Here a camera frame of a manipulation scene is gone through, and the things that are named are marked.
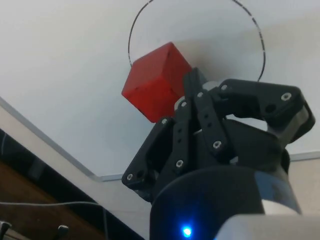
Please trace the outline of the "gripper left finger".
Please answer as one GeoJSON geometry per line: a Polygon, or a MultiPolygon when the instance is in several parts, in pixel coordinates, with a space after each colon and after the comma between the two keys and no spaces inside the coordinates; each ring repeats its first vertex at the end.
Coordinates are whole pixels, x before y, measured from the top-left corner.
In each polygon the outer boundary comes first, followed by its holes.
{"type": "Polygon", "coordinates": [[[122,176],[122,183],[141,198],[156,198],[171,182],[191,169],[193,134],[200,129],[195,98],[200,71],[183,77],[184,99],[173,117],[162,117],[152,128],[122,176]]]}

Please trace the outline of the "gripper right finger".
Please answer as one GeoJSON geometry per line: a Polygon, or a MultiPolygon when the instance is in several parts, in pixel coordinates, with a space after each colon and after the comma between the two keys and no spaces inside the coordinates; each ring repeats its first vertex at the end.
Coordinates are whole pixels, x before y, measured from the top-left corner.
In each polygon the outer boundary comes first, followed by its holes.
{"type": "Polygon", "coordinates": [[[194,102],[211,154],[281,154],[315,125],[298,87],[227,79],[207,90],[204,81],[194,68],[194,102]]]}

